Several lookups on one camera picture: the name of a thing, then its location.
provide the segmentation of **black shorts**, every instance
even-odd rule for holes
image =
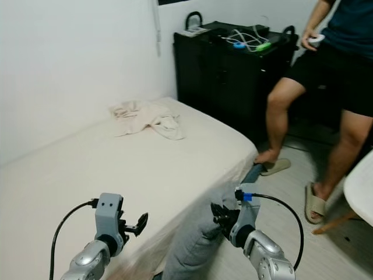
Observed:
[[[306,51],[285,77],[297,81],[308,92],[326,85],[333,89],[345,110],[373,117],[373,60],[321,44]]]

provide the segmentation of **person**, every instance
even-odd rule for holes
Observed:
[[[275,163],[288,128],[287,109],[306,91],[323,82],[338,85],[343,103],[340,139],[333,148],[325,177],[306,186],[306,218],[319,223],[325,201],[357,158],[373,120],[373,1],[341,0],[316,49],[308,42],[328,15],[335,0],[319,0],[302,36],[307,49],[268,96],[266,125],[270,148],[256,163]]]

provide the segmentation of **dark t-shirt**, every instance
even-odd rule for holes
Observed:
[[[334,48],[373,60],[373,0],[341,0],[322,34]]]

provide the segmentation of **black cabinet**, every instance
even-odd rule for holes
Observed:
[[[287,35],[281,44],[252,53],[217,37],[216,30],[244,27],[220,22],[204,27],[212,31],[193,38],[174,34],[178,100],[259,140],[267,95],[290,66],[298,36]]]

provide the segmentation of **white wall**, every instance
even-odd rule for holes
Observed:
[[[117,102],[175,95],[172,34],[194,10],[214,19],[218,1],[161,6],[161,57],[151,1],[1,1],[0,163],[108,117]]]

